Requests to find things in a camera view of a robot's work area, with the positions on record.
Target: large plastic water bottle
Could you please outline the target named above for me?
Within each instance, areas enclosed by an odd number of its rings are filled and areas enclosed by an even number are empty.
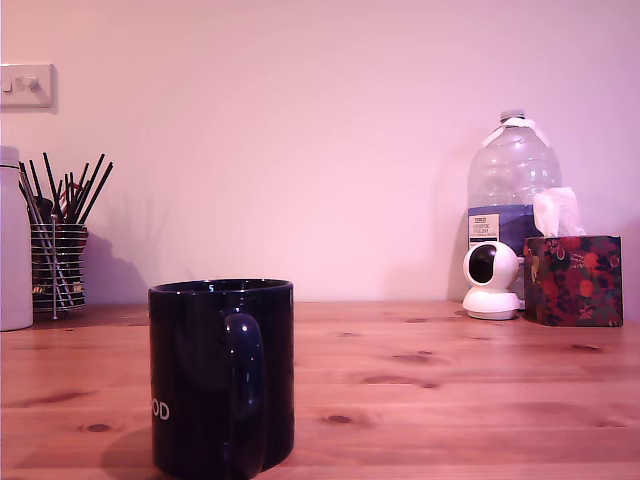
[[[524,239],[541,235],[533,221],[533,196],[560,187],[562,176],[549,141],[523,110],[502,112],[500,123],[469,172],[469,248],[500,241],[522,258]],[[524,307],[522,262],[513,290]]]
[[[18,151],[0,147],[0,330],[33,324],[31,229],[18,181]]]

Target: white security camera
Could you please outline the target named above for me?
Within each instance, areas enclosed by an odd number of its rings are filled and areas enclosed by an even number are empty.
[[[472,287],[462,306],[470,317],[509,320],[520,308],[518,296],[509,290],[518,276],[518,257],[501,242],[483,242],[467,252],[462,263]]]

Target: mug rim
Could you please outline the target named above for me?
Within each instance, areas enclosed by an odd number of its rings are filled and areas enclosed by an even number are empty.
[[[255,286],[250,288],[235,288],[225,290],[197,290],[194,291],[190,288],[190,285],[202,285],[224,283],[224,282],[264,282],[262,286]],[[155,285],[149,288],[149,293],[161,294],[161,295],[180,295],[183,292],[189,295],[215,295],[224,293],[248,293],[248,292],[261,292],[279,289],[288,289],[293,287],[293,283],[289,280],[281,280],[274,278],[215,278],[212,280],[187,280],[183,282],[170,282],[163,283],[161,285]]]

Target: tissue box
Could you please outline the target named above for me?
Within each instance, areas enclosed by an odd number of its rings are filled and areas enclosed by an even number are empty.
[[[570,327],[622,326],[620,237],[527,238],[526,315]]]

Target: wire basket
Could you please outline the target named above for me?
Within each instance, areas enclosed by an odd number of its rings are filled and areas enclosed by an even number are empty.
[[[84,305],[82,253],[87,227],[56,223],[31,225],[33,311],[67,312]]]

